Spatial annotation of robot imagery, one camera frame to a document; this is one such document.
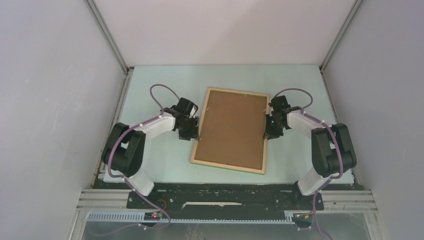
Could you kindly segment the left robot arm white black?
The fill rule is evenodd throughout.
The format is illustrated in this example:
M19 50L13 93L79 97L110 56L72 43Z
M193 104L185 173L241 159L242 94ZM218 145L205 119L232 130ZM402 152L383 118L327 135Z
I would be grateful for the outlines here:
M107 165L108 175L123 180L145 208L153 208L158 202L155 184L142 168L147 140L167 132L177 132L179 140L199 139L199 107L181 97L176 105L161 109L159 115L130 126L116 123L108 136L101 160Z

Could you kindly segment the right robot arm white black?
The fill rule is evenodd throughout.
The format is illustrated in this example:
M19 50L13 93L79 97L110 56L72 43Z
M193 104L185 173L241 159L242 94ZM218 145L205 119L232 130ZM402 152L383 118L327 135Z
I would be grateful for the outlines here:
M284 130L297 130L311 140L312 168L296 182L291 204L304 209L311 196L331 181L357 165L357 157L348 127L343 123L328 125L306 113L299 106L291 106L284 95L271 99L271 112L265 116L264 140L277 139Z

